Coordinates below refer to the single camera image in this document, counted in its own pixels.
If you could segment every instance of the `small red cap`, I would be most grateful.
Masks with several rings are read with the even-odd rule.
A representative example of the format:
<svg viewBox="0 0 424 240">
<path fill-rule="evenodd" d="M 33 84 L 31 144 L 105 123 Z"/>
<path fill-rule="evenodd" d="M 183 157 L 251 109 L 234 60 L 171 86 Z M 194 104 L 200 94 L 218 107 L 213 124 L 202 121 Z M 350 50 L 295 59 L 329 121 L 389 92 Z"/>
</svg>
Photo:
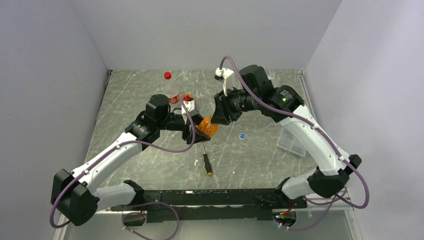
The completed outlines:
<svg viewBox="0 0 424 240">
<path fill-rule="evenodd" d="M 163 76 L 165 77 L 166 80 L 171 79 L 171 73 L 169 71 L 165 72 Z"/>
<path fill-rule="evenodd" d="M 182 95 L 182 100 L 190 101 L 190 96 L 189 95 Z"/>
</svg>

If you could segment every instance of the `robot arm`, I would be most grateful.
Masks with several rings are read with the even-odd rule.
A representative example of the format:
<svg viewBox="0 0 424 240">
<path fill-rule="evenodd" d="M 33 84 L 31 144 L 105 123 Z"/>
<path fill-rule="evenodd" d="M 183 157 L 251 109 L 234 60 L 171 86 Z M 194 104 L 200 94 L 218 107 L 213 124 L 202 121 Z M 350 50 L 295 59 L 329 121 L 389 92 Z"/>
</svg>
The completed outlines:
<svg viewBox="0 0 424 240">
<path fill-rule="evenodd" d="M 144 190 L 131 180 L 115 186 L 99 186 L 124 162 L 144 151 L 148 147 L 147 144 L 157 140 L 161 130 L 182 131 L 182 139 L 188 144 L 191 143 L 192 128 L 186 115 L 190 114 L 196 125 L 203 117 L 197 112 L 192 97 L 184 96 L 183 104 L 188 112 L 183 108 L 182 114 L 174 114 L 170 111 L 166 96 L 152 96 L 145 111 L 142 111 L 110 146 L 73 171 L 62 169 L 54 176 L 51 204 L 57 205 L 57 209 L 75 226 L 80 226 L 97 211 L 144 202 Z M 194 136 L 194 143 L 211 139 L 198 129 Z M 64 191 L 72 181 L 74 183 Z"/>
<path fill-rule="evenodd" d="M 226 76 L 231 76 L 233 71 L 223 68 L 220 71 L 217 69 L 216 73 L 215 79 L 223 82 L 225 88 Z M 228 125 L 230 122 L 237 121 L 243 112 L 259 110 L 263 115 L 271 117 L 276 123 L 288 129 L 305 146 L 318 167 L 301 176 L 286 178 L 277 187 L 277 191 L 283 194 L 282 197 L 286 201 L 313 193 L 324 198 L 330 198 L 342 190 L 349 180 L 352 170 L 339 160 L 327 140 L 314 130 L 315 128 L 321 128 L 321 126 L 313 118 L 297 92 L 286 85 L 274 88 L 265 70 L 257 65 L 243 68 L 240 74 L 250 90 L 263 102 L 279 110 L 306 118 L 314 124 L 314 127 L 310 127 L 297 118 L 288 117 L 264 108 L 244 88 L 227 89 L 214 96 L 215 112 L 211 122 L 213 124 Z M 338 146 L 337 149 L 344 159 L 349 161 L 355 168 L 361 164 L 362 160 L 358 155 L 349 155 Z"/>
</svg>

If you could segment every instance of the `white wall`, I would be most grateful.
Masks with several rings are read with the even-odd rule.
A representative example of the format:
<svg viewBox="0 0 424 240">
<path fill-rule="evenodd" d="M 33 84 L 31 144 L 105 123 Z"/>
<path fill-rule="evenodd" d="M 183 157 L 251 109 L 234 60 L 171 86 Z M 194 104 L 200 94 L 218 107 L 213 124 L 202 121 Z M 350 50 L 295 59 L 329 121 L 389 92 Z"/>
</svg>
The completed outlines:
<svg viewBox="0 0 424 240">
<path fill-rule="evenodd" d="M 305 69 L 341 0 L 72 0 L 108 69 Z"/>
<path fill-rule="evenodd" d="M 48 240 L 53 176 L 84 162 L 107 69 L 69 0 L 0 4 L 0 239 Z"/>
<path fill-rule="evenodd" d="M 424 3 L 343 0 L 306 68 L 317 118 L 363 163 L 366 240 L 424 236 Z M 355 177 L 354 202 L 363 201 Z"/>
</svg>

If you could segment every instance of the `clear plastic bottle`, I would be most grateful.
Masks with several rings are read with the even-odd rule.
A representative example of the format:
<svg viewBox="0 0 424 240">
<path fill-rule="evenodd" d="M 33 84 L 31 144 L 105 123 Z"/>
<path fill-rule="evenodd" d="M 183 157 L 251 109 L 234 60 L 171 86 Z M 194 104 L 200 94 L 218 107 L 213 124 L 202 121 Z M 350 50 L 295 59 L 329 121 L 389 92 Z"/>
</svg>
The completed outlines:
<svg viewBox="0 0 424 240">
<path fill-rule="evenodd" d="M 165 86 L 163 87 L 163 94 L 168 97 L 169 104 L 176 105 L 180 101 L 180 90 L 178 89 L 175 81 L 171 79 L 172 75 L 169 71 L 163 75 L 166 79 Z"/>
</svg>

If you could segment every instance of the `gray marble table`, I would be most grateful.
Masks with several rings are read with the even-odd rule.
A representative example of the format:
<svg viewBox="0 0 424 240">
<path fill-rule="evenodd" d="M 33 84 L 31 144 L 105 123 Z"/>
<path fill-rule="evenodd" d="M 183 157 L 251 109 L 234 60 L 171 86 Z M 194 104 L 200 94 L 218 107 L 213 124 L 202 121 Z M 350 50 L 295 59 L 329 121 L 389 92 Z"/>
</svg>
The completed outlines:
<svg viewBox="0 0 424 240">
<path fill-rule="evenodd" d="M 167 70 L 113 71 L 101 104 L 86 161 L 109 146 L 145 109 L 151 95 L 162 93 Z M 181 94 L 191 93 L 202 116 L 214 112 L 214 95 L 222 84 L 215 71 L 171 70 Z M 305 97 L 296 71 L 267 71 L 275 74 L 274 86 L 289 85 Z M 239 135 L 246 134 L 245 139 Z M 312 157 L 298 157 L 277 147 L 281 127 L 259 111 L 243 113 L 237 122 L 220 126 L 205 144 L 213 175 L 206 175 L 203 149 L 195 144 L 183 153 L 148 147 L 107 178 L 102 187 L 133 180 L 146 190 L 275 188 L 286 177 L 306 173 L 316 164 Z M 187 145 L 181 132 L 162 131 L 155 144 L 172 149 Z"/>
</svg>

